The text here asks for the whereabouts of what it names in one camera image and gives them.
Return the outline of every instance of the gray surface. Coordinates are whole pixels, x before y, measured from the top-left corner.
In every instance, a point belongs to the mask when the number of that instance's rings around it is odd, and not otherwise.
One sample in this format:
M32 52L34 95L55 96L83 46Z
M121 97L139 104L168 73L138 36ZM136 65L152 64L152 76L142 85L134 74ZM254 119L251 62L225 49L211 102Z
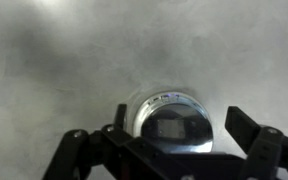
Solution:
M0 0L0 179L40 179L65 131L166 89L205 106L215 151L243 155L229 105L288 135L288 1Z

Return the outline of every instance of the gray background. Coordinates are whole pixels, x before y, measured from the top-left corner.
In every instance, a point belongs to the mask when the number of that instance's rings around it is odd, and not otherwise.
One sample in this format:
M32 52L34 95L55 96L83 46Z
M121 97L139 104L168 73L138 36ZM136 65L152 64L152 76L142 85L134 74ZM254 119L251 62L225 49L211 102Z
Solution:
M208 110L214 151L244 155L229 105L288 135L288 1L0 0L0 179L40 179L64 132L168 89Z

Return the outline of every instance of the concrete surface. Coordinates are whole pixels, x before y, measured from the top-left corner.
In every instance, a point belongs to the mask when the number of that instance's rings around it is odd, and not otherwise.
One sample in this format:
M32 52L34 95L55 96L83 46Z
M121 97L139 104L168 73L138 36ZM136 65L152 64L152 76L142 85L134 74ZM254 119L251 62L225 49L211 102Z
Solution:
M244 155L229 105L288 135L288 1L0 0L0 180L40 179L64 132L155 90L206 107L214 151Z

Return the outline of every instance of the black mount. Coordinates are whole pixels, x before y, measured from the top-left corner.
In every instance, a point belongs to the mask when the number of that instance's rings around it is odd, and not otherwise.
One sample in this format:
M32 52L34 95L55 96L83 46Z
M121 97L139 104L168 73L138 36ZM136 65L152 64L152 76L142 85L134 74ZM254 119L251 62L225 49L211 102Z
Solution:
M142 137L123 130L126 105L118 106L114 124L88 134L67 132L43 180L87 179L91 167L103 164L116 179L256 179L273 180L277 168L288 170L288 137L261 127L237 107L229 107L225 128L248 155L165 154Z

